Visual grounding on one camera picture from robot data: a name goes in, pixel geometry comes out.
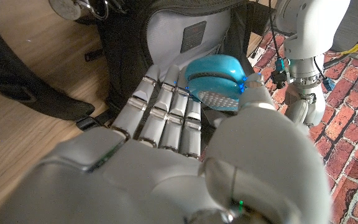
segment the backpack strap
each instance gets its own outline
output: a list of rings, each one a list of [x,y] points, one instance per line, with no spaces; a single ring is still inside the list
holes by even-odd
[[[247,2],[234,8],[231,13],[231,26],[219,53],[238,59],[246,75],[250,75],[254,73],[247,58],[250,35],[251,32],[264,35],[265,26],[270,16],[269,7],[256,2]]]
[[[94,106],[53,89],[16,56],[0,36],[0,94],[40,113],[64,120],[88,117]]]

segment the robotic hand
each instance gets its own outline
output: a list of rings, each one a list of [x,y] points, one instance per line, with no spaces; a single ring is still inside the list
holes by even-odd
[[[296,124],[316,126],[323,118],[325,100],[320,79],[323,53],[332,47],[349,3],[350,0],[283,0],[279,5],[278,29],[296,34],[283,43],[290,61],[288,75],[279,68],[273,79],[278,88],[284,86],[284,81],[289,84],[286,115]]]
[[[152,66],[111,129],[60,143],[27,173],[0,223],[327,223],[323,163],[261,76],[247,77],[238,115],[219,125],[200,163],[200,103],[179,74],[170,67],[149,105]]]

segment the blue connector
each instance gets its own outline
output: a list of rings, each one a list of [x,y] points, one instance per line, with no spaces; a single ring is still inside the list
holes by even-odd
[[[323,85],[327,89],[327,91],[333,91],[335,88],[334,81],[328,77],[323,78]]]
[[[278,58],[275,62],[276,70],[281,72],[284,71],[284,60],[282,58]]]

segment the perforated grille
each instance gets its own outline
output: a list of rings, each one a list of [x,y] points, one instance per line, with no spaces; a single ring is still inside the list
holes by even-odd
[[[200,91],[198,98],[211,108],[235,108],[239,106],[236,100],[212,91]]]

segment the label patch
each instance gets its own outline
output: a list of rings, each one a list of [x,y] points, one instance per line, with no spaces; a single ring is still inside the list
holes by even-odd
[[[183,31],[183,40],[181,43],[180,53],[184,53],[201,45],[205,27],[206,21],[203,21],[185,28]]]

